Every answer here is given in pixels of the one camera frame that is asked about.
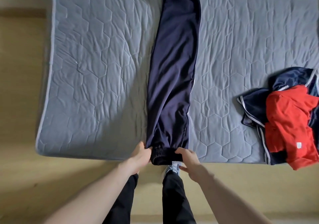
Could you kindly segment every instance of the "person's left hand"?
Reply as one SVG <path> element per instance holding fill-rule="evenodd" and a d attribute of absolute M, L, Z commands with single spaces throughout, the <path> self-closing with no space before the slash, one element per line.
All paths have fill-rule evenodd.
<path fill-rule="evenodd" d="M 140 168 L 147 165 L 147 163 L 150 161 L 151 153 L 152 147 L 145 148 L 143 142 L 138 143 L 138 145 L 135 147 L 133 153 L 129 158 L 133 165 L 133 174 L 136 174 L 140 170 Z"/>

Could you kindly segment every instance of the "beige linoleum floor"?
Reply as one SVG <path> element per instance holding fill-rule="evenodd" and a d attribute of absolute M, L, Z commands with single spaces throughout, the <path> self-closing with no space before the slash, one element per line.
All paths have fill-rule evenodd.
<path fill-rule="evenodd" d="M 44 19 L 0 18 L 0 216 L 42 216 L 110 170 L 114 163 L 42 157 L 34 150 Z M 319 212 L 319 164 L 206 164 L 264 213 Z M 133 215 L 161 214 L 163 167 L 140 173 Z M 200 188 L 182 174 L 196 215 L 211 214 Z"/>

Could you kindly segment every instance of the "gray fabric surface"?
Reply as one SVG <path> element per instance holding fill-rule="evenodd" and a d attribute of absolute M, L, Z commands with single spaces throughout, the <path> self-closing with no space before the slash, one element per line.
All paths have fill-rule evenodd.
<path fill-rule="evenodd" d="M 146 86 L 162 0 L 52 0 L 39 154 L 124 159 L 146 138 Z M 318 66 L 318 0 L 200 0 L 190 149 L 264 163 L 236 97 L 290 66 Z"/>

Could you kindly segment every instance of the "red shirt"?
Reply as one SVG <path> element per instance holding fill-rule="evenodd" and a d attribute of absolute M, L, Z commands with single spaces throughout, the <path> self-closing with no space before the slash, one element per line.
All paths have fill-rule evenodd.
<path fill-rule="evenodd" d="M 287 163 L 294 169 L 317 163 L 318 152 L 312 129 L 308 126 L 310 112 L 319 97 L 309 95 L 304 85 L 285 91 L 274 91 L 266 99 L 266 144 L 271 153 L 287 152 Z"/>

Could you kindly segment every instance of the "gray sneaker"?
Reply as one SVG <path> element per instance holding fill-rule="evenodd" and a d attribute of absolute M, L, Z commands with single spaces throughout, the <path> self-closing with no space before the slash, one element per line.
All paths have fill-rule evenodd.
<path fill-rule="evenodd" d="M 175 172 L 176 174 L 178 174 L 179 176 L 179 167 L 181 166 L 181 162 L 179 161 L 173 161 L 172 162 L 172 165 L 168 165 L 167 168 L 164 170 L 163 174 L 162 174 L 162 177 L 163 179 L 165 178 L 166 174 L 168 173 L 168 171 L 172 170 L 173 172 Z"/>

